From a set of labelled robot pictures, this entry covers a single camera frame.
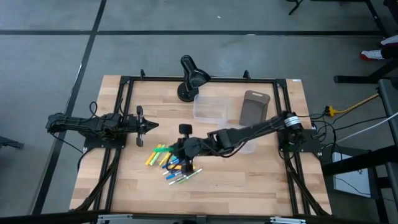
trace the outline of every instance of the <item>blue marker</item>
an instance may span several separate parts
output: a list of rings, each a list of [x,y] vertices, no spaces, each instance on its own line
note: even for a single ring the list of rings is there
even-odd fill
[[[180,174],[182,174],[181,171],[175,172],[174,174],[167,176],[167,177],[166,177],[166,180],[170,180],[171,178],[173,178],[173,177],[175,177],[175,176],[178,176],[178,175],[180,175]]]
[[[171,164],[176,164],[176,163],[178,164],[179,162],[180,162],[180,161],[179,161],[178,159],[175,159],[175,160],[169,162],[168,164],[163,165],[162,168],[164,169],[164,168],[166,168],[167,166],[169,166],[169,165],[171,165]]]

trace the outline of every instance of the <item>yellow cable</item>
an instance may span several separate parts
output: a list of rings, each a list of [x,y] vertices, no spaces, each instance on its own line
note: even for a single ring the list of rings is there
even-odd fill
[[[363,100],[363,101],[361,101],[361,102],[355,104],[354,106],[351,106],[351,107],[348,108],[348,109],[345,109],[345,110],[343,110],[343,111],[335,110],[334,112],[335,112],[335,113],[347,113],[347,112],[349,112],[350,110],[353,110],[353,109],[355,109],[355,108],[357,108],[357,107],[359,107],[359,106],[361,106],[361,105],[363,105],[363,104],[369,102],[370,100],[375,99],[375,98],[378,97],[378,96],[379,96],[379,94],[375,94],[375,95],[373,95],[373,96],[371,96],[371,97],[369,97],[369,98],[367,98],[367,99],[365,99],[365,100]]]

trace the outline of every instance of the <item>pile of markers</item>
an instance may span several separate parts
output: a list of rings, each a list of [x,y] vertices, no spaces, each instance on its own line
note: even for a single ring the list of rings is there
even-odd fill
[[[150,155],[150,157],[148,158],[148,160],[146,161],[145,165],[147,166],[153,166],[156,162],[156,160],[160,157],[160,155],[165,152],[166,155],[163,157],[163,159],[159,162],[159,165],[162,166],[163,169],[166,169],[166,167],[170,170],[167,170],[166,172],[163,173],[163,175],[167,175],[166,176],[166,180],[172,180],[173,181],[169,182],[169,185],[178,183],[178,184],[182,184],[185,181],[187,181],[188,179],[192,178],[194,175],[197,175],[198,173],[200,173],[203,169],[198,169],[195,172],[191,173],[190,175],[187,174],[182,174],[181,172],[181,165],[178,165],[180,163],[180,161],[172,156],[171,154],[171,148],[167,148],[165,145],[158,145],[153,153]]]

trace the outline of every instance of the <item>black desk lamp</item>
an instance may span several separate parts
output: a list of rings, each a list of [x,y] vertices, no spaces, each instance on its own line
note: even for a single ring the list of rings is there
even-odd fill
[[[210,80],[209,74],[199,69],[191,56],[184,55],[181,58],[181,65],[184,68],[184,82],[177,88],[177,95],[184,102],[192,102],[199,94],[199,86]]]

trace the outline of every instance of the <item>white cable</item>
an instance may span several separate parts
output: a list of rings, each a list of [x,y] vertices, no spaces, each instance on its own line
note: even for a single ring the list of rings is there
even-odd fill
[[[351,138],[351,137],[353,137],[353,136],[355,136],[355,135],[357,135],[357,134],[361,134],[362,132],[365,132],[365,131],[367,131],[367,130],[370,130],[370,129],[372,129],[372,128],[375,128],[375,127],[379,126],[380,124],[389,121],[390,119],[394,118],[394,117],[397,116],[397,115],[398,115],[398,112],[396,112],[395,114],[393,114],[393,115],[390,116],[389,118],[387,118],[387,119],[385,119],[385,120],[383,120],[383,121],[381,121],[381,122],[379,122],[379,123],[377,123],[377,124],[375,124],[375,125],[373,125],[373,126],[370,126],[370,127],[368,127],[368,128],[365,128],[365,129],[362,130],[362,131],[358,131],[357,133],[350,134],[349,136],[347,136],[347,137],[345,137],[345,138],[343,138],[343,139],[340,139],[340,140],[337,141],[336,143],[342,142],[342,141],[347,140],[347,139],[349,139],[349,138]]]

